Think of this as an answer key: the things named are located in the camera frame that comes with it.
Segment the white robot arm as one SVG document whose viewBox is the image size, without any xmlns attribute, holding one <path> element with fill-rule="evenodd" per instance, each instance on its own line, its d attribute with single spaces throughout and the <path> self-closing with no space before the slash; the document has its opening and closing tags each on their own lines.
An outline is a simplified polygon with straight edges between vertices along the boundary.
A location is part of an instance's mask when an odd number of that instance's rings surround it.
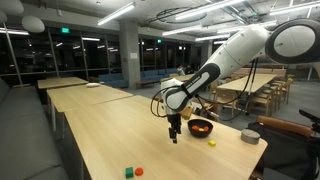
<svg viewBox="0 0 320 180">
<path fill-rule="evenodd" d="M 271 31 L 257 24 L 249 25 L 223 43 L 189 80 L 181 82 L 172 78 L 162 82 L 162 99 L 170 123 L 169 137 L 176 140 L 181 133 L 179 112 L 200 90 L 261 56 L 280 64 L 317 62 L 320 59 L 320 22 L 294 19 Z"/>
</svg>

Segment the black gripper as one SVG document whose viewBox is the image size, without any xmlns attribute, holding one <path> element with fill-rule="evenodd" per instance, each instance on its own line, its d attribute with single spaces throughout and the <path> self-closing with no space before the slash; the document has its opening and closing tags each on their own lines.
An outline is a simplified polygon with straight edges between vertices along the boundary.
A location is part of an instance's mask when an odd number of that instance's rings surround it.
<svg viewBox="0 0 320 180">
<path fill-rule="evenodd" d="M 177 144 L 176 135 L 181 133 L 181 116 L 179 114 L 168 115 L 167 119 L 171 124 L 169 127 L 169 136 L 173 137 L 173 143 Z"/>
</svg>

